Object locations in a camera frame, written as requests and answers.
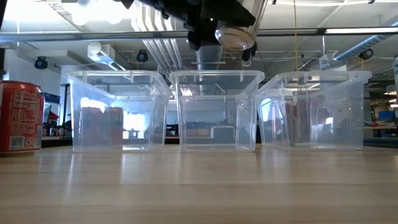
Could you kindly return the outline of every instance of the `orange object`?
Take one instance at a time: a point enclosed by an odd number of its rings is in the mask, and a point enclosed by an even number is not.
[[[40,150],[44,96],[38,85],[17,81],[2,84],[0,153]]]
[[[112,144],[123,143],[123,108],[107,108],[109,116],[109,130]]]

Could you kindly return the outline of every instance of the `wooden table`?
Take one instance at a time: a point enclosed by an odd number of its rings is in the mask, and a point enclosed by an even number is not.
[[[0,158],[0,223],[398,223],[398,150]]]

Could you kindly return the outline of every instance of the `camera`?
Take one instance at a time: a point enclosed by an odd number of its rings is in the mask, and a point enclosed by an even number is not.
[[[144,63],[146,61],[148,61],[148,54],[146,50],[140,50],[137,54],[137,61],[139,63]]]
[[[39,70],[44,70],[49,67],[48,61],[46,61],[45,57],[37,57],[35,62],[35,68]]]
[[[367,49],[367,50],[365,50],[364,52],[360,53],[359,57],[360,57],[361,59],[368,60],[368,59],[370,59],[371,57],[373,57],[373,55],[374,55],[373,50],[372,50],[372,49]]]

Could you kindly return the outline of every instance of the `red soda can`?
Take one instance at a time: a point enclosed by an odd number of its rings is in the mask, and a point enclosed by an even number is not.
[[[39,151],[42,147],[44,95],[40,86],[3,81],[0,154]]]

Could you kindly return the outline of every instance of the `plastic storage container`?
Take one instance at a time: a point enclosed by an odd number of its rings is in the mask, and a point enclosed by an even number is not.
[[[361,149],[363,90],[370,72],[290,72],[259,90],[262,144]]]
[[[175,83],[182,151],[256,146],[257,71],[178,71]]]
[[[164,144],[172,95],[149,71],[67,73],[72,104],[73,150],[125,151]]]

